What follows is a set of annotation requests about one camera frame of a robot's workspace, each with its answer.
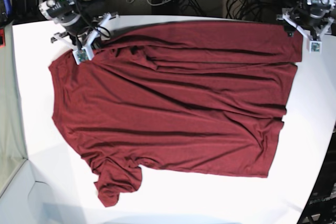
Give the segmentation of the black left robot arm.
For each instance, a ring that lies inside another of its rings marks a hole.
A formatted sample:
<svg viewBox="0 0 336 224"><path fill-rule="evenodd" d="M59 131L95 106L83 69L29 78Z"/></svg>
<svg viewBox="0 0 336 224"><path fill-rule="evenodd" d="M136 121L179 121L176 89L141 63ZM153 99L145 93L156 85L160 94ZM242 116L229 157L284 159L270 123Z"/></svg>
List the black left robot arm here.
<svg viewBox="0 0 336 224"><path fill-rule="evenodd" d="M298 31L311 44L321 44L322 37L335 24L335 0L288 0L277 20L288 27L289 36Z"/></svg>

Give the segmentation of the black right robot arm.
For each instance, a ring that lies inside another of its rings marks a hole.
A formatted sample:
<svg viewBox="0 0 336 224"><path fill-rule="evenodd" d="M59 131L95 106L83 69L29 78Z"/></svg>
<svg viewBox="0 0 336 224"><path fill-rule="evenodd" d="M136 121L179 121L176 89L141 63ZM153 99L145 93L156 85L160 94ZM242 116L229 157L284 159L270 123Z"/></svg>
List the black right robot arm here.
<svg viewBox="0 0 336 224"><path fill-rule="evenodd" d="M95 46L101 39L110 39L111 32L103 24L108 14L98 14L104 0L39 0L39 11L65 31L54 34L50 42L62 41L73 50Z"/></svg>

